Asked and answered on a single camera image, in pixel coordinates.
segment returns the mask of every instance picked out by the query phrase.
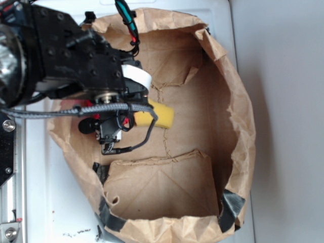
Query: white surface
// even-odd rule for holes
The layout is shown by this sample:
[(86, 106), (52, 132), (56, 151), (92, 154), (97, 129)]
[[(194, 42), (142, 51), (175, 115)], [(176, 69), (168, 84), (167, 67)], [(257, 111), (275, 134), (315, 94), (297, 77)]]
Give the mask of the white surface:
[(324, 1), (231, 3), (257, 126), (256, 243), (324, 242)]
[[(229, 51), (231, 60), (236, 64), (228, 1), (137, 1), (142, 4), (131, 4), (131, 9), (154, 7), (199, 16), (211, 24), (211, 34)], [(91, 4), (90, 1), (81, 0), (39, 0), (36, 3), (69, 12), (79, 23), (84, 20), (84, 11), (94, 11), (97, 16), (116, 12), (115, 6), (109, 4), (113, 3), (111, 0), (91, 1)], [(28, 108), (49, 110), (50, 102), (40, 102)], [(98, 221), (65, 163), (61, 149), (47, 134), (45, 120), (27, 121), (26, 164), (28, 243), (95, 242)], [(243, 228), (223, 243), (253, 242), (253, 221), (249, 205)]]
[(123, 75), (143, 85), (148, 91), (151, 88), (152, 76), (141, 68), (132, 65), (122, 65)]

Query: yellow sponge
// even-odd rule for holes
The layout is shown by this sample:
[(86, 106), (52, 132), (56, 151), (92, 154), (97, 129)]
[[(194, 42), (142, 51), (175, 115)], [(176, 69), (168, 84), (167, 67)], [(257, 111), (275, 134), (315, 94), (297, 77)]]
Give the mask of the yellow sponge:
[[(154, 107), (154, 111), (158, 116), (158, 120), (155, 123), (156, 127), (171, 128), (174, 119), (174, 109), (154, 102), (148, 99), (148, 103)], [(149, 126), (153, 120), (152, 116), (148, 112), (135, 112), (135, 123), (139, 127)]]

